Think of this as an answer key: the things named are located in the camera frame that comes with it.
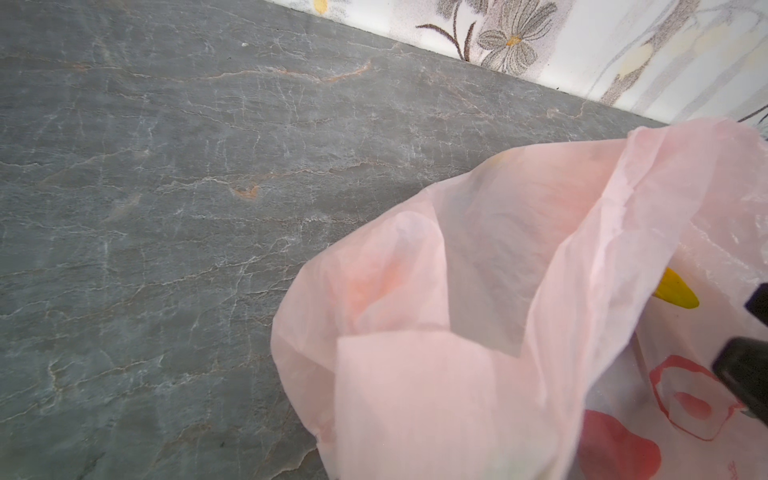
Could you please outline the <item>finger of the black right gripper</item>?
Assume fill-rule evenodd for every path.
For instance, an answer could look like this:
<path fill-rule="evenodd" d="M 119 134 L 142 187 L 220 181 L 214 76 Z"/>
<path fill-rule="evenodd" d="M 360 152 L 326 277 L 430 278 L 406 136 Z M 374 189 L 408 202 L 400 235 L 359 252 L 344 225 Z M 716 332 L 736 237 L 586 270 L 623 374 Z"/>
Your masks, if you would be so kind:
<path fill-rule="evenodd" d="M 744 308 L 765 326 L 768 326 L 768 284 L 761 283 L 750 295 Z"/>
<path fill-rule="evenodd" d="M 729 339 L 712 371 L 764 425 L 767 425 L 767 342 L 746 337 Z"/>

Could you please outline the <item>pink plastic bag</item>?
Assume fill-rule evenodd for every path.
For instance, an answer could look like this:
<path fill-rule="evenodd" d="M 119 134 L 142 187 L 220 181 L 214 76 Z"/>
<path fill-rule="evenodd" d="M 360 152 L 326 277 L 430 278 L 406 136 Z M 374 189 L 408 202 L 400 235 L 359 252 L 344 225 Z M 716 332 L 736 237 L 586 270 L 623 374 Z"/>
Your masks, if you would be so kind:
<path fill-rule="evenodd" d="M 699 119 L 425 188 L 301 268 L 271 350 L 332 479 L 763 479 L 712 364 L 766 280 L 767 143 Z"/>

